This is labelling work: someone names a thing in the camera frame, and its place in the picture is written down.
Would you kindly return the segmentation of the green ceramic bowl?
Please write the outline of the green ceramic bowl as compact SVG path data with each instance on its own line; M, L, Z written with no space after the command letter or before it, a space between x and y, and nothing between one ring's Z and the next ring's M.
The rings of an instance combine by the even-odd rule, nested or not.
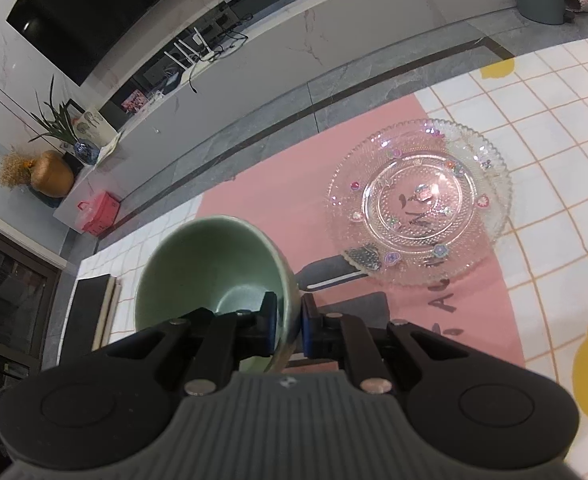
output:
M294 352L301 295L277 245L258 228L230 216L180 226L145 264L134 300L136 330L204 308L216 314L257 312L263 296L277 296L274 352L252 356L247 372L280 372Z

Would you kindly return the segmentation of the small clear glass plate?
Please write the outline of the small clear glass plate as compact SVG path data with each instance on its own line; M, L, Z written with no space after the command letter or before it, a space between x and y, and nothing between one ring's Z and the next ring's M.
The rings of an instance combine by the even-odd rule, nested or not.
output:
M431 286L492 254L512 196L506 161L482 134L415 119L352 148L330 180L325 218L356 269L385 284Z

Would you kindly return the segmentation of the pink plastic case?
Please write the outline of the pink plastic case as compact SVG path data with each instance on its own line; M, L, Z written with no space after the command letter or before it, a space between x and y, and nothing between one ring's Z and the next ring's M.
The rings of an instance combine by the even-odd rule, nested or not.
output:
M75 226L81 233L100 236L115 222L120 203L111 193L102 191L77 204Z

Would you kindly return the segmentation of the blue vase with plant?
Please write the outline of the blue vase with plant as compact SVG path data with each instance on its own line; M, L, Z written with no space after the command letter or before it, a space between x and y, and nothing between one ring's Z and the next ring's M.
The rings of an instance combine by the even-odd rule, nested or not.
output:
M55 77L50 79L48 98L44 101L35 93L38 112L29 113L32 119L40 126L42 133L37 139L52 138L71 146L75 157L86 166L94 166L99 158L100 150L90 140L78 136L74 129L73 119L68 113L64 103L53 103Z

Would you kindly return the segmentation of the golden vase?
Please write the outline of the golden vase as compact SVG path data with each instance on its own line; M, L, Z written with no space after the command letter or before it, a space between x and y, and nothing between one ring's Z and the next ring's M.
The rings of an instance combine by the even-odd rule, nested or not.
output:
M73 171L59 152L43 152L30 170L30 185L37 192L52 198L63 198L75 182Z

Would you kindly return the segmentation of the white wifi router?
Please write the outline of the white wifi router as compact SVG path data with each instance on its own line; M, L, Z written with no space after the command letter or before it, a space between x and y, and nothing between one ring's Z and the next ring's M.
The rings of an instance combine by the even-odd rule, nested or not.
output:
M198 63L211 61L215 51L207 44L201 32L194 27L183 30L165 47L163 54L180 70L188 70Z

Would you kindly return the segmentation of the white checked tablecloth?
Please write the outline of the white checked tablecloth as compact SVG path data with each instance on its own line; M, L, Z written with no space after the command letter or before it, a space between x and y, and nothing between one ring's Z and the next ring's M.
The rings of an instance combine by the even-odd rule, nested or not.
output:
M475 129L505 160L513 202L494 253L465 278L428 289L342 282L329 271L337 256L324 234L330 177L369 134L423 117ZM580 429L567 460L588 479L588 39L473 70L326 130L306 119L296 131L301 142L275 134L263 162L150 214L80 263L81 278L112 274L122 284L108 337L134 331L134 295L159 242L194 218L231 214L282 248L320 306L407 318L577 393Z

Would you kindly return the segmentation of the black television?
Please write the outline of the black television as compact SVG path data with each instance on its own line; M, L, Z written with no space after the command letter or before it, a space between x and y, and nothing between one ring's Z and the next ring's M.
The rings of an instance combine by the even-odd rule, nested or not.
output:
M16 0L6 21L75 84L160 0Z

